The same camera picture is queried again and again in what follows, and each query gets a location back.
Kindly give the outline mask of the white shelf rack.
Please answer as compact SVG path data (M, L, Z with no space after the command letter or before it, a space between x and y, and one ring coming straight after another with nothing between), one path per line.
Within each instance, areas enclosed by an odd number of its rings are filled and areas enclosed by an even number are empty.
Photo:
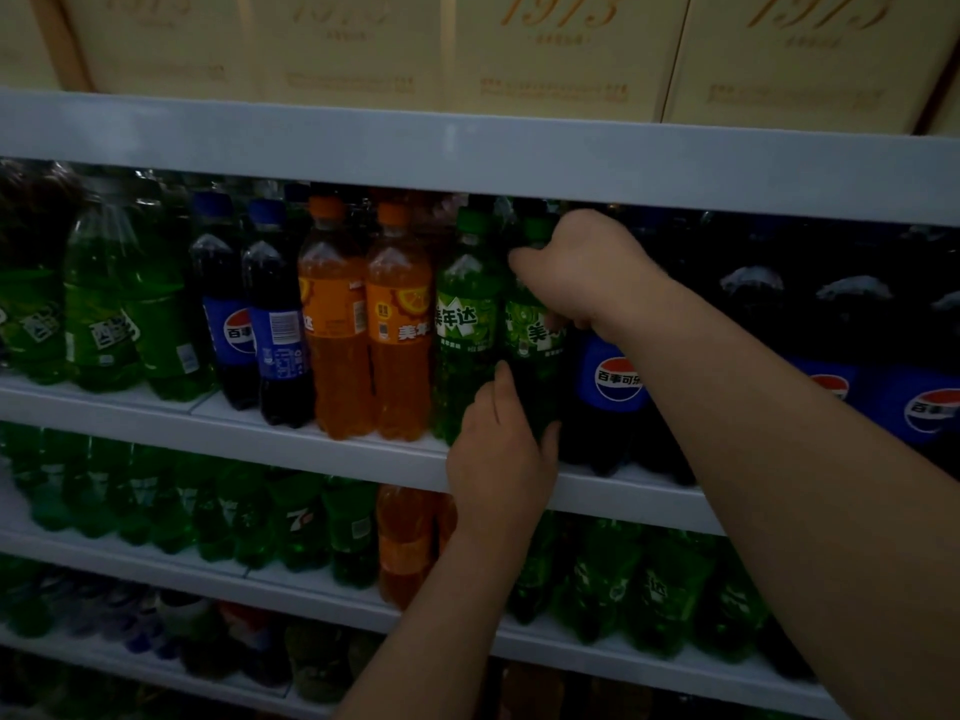
M524 119L304 107L0 88L0 156L155 168L258 179L313 180L395 189L858 221L960 227L960 139L698 127L575 119ZM0 374L0 421L46 426L155 447L225 456L438 492L446 447L367 436L334 441L315 427L273 428L220 394L164 406L146 386L96 395L71 384L38 386ZM386 633L399 613L373 590L349 591L330 570L279 567L245 575L206 564L196 549L165 556L118 538L44 532L24 499L0 483L0 552L286 615ZM720 535L698 488L630 467L612 478L562 468L551 509ZM0 630L0 644L181 687L303 720L329 716L291 695L239 680L214 683L103 640ZM822 687L777 676L753 658L726 665L695 649L672 661L610 638L592 647L549 616L523 627L507 618L492 653L596 677L676 690L820 720L847 720Z

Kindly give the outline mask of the person's left forearm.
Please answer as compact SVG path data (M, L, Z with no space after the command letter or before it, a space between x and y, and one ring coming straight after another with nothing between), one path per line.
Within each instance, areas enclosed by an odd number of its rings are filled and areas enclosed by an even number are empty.
M458 527L332 720L472 720L532 536Z

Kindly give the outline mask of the small blue-label cola bottle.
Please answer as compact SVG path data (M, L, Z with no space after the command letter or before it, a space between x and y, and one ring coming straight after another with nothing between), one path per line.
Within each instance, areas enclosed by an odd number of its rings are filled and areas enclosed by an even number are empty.
M248 241L234 215L231 197L195 192L191 199L195 235L188 247L221 390L236 411L258 406L259 372L242 254Z
M247 206L253 232L241 268L266 423L300 428L314 419L315 387L298 279L302 238L284 202L258 197Z

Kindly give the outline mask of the row of beige cartons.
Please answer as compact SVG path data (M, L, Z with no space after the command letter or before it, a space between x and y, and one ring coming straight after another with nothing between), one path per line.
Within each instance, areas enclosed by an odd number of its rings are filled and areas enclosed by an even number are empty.
M960 0L0 0L0 86L914 132Z

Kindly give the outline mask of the row of assorted drink bottles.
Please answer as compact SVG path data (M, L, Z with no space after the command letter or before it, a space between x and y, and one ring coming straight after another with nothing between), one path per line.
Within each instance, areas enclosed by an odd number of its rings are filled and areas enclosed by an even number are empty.
M0 554L0 629L31 646L116 656L122 668L153 658L187 677L244 678L269 696L333 706L385 635L115 580Z

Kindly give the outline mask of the person's right hand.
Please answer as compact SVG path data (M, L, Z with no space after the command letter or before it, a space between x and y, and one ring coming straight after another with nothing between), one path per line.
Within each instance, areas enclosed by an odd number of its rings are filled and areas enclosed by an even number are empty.
M594 209L563 215L550 241L583 247L583 328L620 345L642 320L642 301L668 277L634 236Z

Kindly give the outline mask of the large green soda bottle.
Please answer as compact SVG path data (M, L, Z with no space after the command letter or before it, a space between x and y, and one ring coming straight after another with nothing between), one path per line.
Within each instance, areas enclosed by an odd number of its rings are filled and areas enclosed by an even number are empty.
M64 281L68 213L48 168L0 158L0 342L39 385L66 381Z
M190 402L210 391L213 374L198 337L177 220L156 180L135 177L126 182L126 195L129 232L120 265L124 312L134 326L150 388L161 399Z
M142 378L119 275L123 235L131 234L122 183L81 180L84 200L65 245L65 358L70 380L94 394L125 391Z

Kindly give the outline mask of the person's right forearm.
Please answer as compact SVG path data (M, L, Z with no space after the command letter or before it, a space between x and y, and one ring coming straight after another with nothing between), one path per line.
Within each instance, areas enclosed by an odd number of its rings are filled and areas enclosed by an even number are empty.
M661 272L601 285L597 330L837 704L960 720L960 483Z

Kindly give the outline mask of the person's left hand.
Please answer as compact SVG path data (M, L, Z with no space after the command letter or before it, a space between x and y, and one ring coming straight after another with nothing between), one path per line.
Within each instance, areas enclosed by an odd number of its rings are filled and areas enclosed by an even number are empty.
M557 481L538 474L539 442L510 365L500 361L465 409L446 458L458 533L488 548L526 553Z

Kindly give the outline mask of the row of green apple-soda bottles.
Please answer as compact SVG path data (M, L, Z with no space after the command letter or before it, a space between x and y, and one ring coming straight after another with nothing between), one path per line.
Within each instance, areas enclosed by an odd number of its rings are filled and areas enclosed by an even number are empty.
M586 645L620 632L665 659L688 644L729 664L760 653L786 679L816 680L719 535L548 509L507 608L522 625L551 612Z

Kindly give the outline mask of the orange soda bottle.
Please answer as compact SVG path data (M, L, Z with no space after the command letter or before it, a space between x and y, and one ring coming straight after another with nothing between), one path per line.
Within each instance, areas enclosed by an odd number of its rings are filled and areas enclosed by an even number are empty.
M378 486L375 517L379 592L403 612L446 551L457 508L448 493L384 483Z
M335 194L308 199L313 226L296 273L316 393L318 427L332 440L376 428L367 316L367 260Z
M374 421L382 438L411 443L426 434L431 409L434 272L407 204L379 202L376 216L365 283Z

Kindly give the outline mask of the row of dark cola bottles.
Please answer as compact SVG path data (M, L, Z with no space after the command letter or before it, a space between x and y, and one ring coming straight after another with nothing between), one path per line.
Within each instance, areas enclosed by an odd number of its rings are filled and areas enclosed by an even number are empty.
M670 277L960 482L960 228L705 212L630 230Z

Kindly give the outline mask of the large blue-label cola bottle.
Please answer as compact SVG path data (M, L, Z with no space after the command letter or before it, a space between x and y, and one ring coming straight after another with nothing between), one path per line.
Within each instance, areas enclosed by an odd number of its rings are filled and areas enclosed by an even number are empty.
M634 461L683 482L686 460L630 360L592 330L577 331L571 344L559 458L601 477Z

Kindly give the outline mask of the row of green lemon-lime bottles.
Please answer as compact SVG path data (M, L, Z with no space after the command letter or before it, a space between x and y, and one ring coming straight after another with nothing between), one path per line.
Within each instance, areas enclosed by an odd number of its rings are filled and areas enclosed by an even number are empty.
M247 569L329 566L355 589L378 580L375 483L6 421L0 458L50 532Z

